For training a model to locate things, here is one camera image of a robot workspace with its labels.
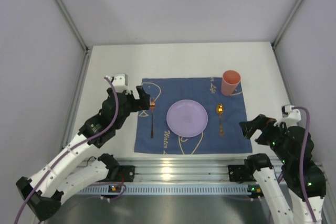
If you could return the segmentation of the blue embroidered cloth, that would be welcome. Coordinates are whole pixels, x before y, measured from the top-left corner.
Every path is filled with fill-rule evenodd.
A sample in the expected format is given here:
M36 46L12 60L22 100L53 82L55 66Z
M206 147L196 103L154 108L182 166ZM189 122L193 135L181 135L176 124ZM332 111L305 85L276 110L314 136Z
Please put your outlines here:
M144 78L142 86L155 99L154 138L151 138L151 111L138 114L134 150L137 153L166 155L240 154L252 152L251 142L244 139L239 122L247 119L244 95L238 86L230 96L221 93L221 78ZM206 129L198 136L184 138L174 134L166 122L170 106L179 100L194 100L208 114ZM224 136L219 134L218 104Z

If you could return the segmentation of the gold spoon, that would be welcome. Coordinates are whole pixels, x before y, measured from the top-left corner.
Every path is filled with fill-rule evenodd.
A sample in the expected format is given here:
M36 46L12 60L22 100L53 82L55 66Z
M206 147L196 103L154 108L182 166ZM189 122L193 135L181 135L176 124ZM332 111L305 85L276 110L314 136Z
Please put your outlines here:
M218 104L216 107L216 112L219 116L219 134L220 136L224 136L224 129L223 129L223 121L222 121L222 115L224 113L224 107L222 104Z

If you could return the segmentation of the purple plastic plate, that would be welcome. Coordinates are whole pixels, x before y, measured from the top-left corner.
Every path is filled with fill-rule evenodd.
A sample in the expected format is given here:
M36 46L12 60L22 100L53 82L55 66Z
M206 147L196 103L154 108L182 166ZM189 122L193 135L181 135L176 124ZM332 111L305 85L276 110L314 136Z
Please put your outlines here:
M208 114L205 108L194 100L179 100L168 109L166 122L174 134L191 138L200 135L206 129Z

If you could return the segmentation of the orange plastic cup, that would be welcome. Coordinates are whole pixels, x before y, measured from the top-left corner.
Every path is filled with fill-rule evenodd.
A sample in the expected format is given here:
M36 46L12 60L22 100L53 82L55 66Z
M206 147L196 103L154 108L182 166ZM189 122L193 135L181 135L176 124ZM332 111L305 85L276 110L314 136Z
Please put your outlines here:
M240 81L241 76L237 71L225 71L222 75L221 93L225 96L233 94Z

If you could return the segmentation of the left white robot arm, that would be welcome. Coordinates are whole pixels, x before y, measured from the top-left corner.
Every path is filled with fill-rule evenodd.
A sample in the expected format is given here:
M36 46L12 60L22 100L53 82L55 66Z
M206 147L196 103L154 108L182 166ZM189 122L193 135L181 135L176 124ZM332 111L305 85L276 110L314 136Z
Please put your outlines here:
M72 141L43 169L16 182L24 205L39 221L51 218L71 196L97 182L117 182L120 165L103 146L121 129L133 112L148 110L150 95L137 86L139 98L131 91L114 87L99 112L87 119Z

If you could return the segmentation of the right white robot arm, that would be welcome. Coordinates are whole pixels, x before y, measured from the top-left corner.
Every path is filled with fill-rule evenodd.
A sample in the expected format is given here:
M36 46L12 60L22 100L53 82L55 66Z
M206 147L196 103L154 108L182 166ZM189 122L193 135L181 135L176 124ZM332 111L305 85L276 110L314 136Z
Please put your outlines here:
M240 122L239 126L246 139L260 130L256 143L269 146L282 163L280 176L286 182L290 204L267 154L249 155L244 160L247 170L260 186L274 223L321 223L326 178L312 160L314 143L310 133L300 126L277 123L263 114L251 121Z

